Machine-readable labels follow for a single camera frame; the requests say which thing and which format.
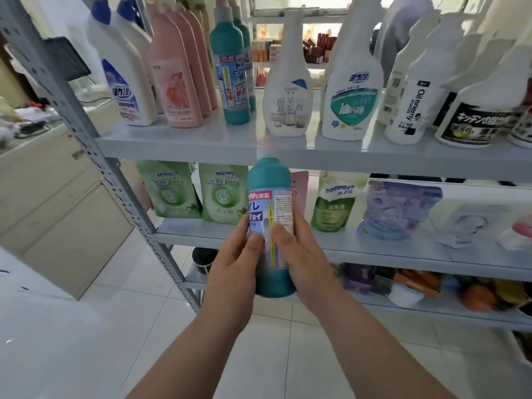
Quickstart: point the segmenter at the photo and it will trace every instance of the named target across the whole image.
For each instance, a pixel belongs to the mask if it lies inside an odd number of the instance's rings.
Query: hand
[[[245,215],[223,243],[212,263],[198,318],[211,327],[226,329],[235,337],[246,327],[253,312],[255,269],[264,247],[261,235],[246,241],[249,217]]]
[[[293,212],[295,235],[279,223],[272,226],[270,235],[288,262],[288,271],[301,302],[318,316],[324,302],[344,290],[295,204]]]

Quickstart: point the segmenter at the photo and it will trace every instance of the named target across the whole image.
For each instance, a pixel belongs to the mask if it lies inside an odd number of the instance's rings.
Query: person's left hand
[[[212,263],[198,317],[236,336],[246,327],[253,311],[255,269],[264,238],[252,234],[246,241],[249,217],[245,215],[223,243]]]

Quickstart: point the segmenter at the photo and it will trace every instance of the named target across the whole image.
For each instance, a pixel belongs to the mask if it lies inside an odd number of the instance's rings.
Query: person's right hand
[[[316,242],[308,222],[293,205],[295,235],[275,223],[271,239],[288,262],[288,271],[301,302],[316,316],[326,298],[344,292],[333,273],[333,268]]]

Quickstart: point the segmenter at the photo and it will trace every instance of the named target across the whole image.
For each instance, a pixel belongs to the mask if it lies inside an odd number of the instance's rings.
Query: pink pouch
[[[309,171],[291,172],[292,199],[302,214],[305,214],[306,192],[309,187]]]

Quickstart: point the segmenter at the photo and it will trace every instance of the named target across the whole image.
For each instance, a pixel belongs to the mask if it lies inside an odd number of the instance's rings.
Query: forearm
[[[237,333],[198,314],[164,351],[128,399],[211,398]]]
[[[357,398],[454,398],[347,292],[331,293],[316,315]]]

